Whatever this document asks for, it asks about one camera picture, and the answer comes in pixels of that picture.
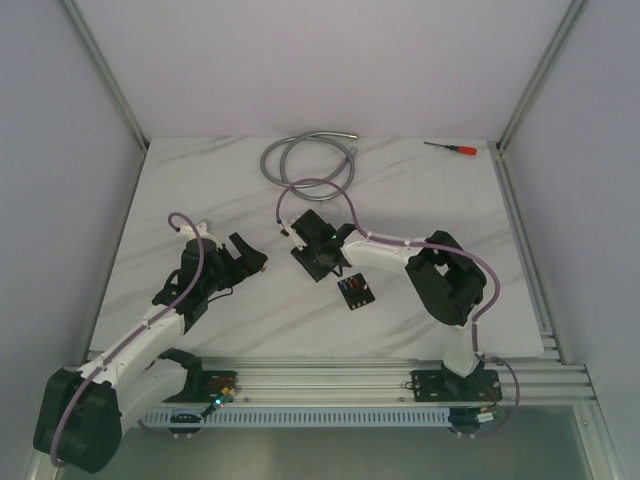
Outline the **black fuse box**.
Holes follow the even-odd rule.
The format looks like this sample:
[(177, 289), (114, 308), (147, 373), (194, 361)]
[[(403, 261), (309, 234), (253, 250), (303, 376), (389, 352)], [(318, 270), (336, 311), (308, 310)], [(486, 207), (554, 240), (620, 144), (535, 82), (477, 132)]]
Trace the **black fuse box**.
[(349, 287), (348, 291), (343, 291), (341, 288), (341, 282), (347, 282), (348, 286), (349, 286), (349, 279), (353, 278), (356, 280), (356, 277), (358, 275), (362, 275), (362, 273), (357, 273), (355, 275), (349, 276), (347, 278), (341, 279), (337, 282), (337, 286), (338, 286), (338, 290), (340, 291), (340, 293), (342, 294), (347, 306), (349, 307), (350, 310), (356, 310), (359, 308), (362, 308), (366, 305), (371, 304), (372, 302), (375, 301), (375, 296), (372, 293), (368, 282), (366, 281), (366, 285), (364, 287), (358, 287), (356, 286), (356, 288), (351, 289)]

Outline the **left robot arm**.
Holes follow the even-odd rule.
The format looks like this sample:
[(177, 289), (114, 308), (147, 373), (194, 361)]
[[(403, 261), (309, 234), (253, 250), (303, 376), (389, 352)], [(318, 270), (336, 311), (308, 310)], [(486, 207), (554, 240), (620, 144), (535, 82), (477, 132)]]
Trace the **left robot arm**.
[(37, 451), (54, 463), (97, 473), (125, 433), (159, 404), (209, 398), (201, 358), (175, 345), (207, 312), (214, 294), (232, 291), (268, 260), (239, 234), (229, 239), (237, 257), (209, 234), (192, 236), (179, 268), (135, 327), (83, 366), (61, 368), (49, 378), (33, 437)]

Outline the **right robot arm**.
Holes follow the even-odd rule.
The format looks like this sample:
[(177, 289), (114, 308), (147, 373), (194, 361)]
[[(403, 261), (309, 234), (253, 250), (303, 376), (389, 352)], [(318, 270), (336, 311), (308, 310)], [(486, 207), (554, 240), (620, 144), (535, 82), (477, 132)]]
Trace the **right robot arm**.
[(428, 246), (377, 237), (354, 224), (334, 228), (309, 209), (294, 222), (281, 222), (292, 239), (292, 257), (319, 282), (346, 268), (373, 267), (406, 274), (428, 314), (443, 328), (443, 387), (464, 399), (478, 387), (480, 360), (474, 351), (470, 315), (483, 300), (487, 279), (453, 237), (437, 231)]

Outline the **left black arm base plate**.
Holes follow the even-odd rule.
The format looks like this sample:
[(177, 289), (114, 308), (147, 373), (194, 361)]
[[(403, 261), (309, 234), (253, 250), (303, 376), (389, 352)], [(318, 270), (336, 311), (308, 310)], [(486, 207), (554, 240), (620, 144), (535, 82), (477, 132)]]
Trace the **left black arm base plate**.
[(222, 390), (233, 390), (238, 374), (233, 370), (204, 370), (201, 373), (187, 374), (183, 389), (168, 397), (165, 403), (206, 403), (222, 395)]

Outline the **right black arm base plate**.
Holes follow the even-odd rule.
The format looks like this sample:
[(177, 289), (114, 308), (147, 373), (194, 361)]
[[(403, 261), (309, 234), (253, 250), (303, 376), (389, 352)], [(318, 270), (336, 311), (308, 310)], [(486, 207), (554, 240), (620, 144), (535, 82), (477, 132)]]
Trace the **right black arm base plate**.
[(408, 383), (416, 402), (498, 402), (503, 399), (495, 370), (481, 369), (460, 377), (446, 368), (414, 370)]

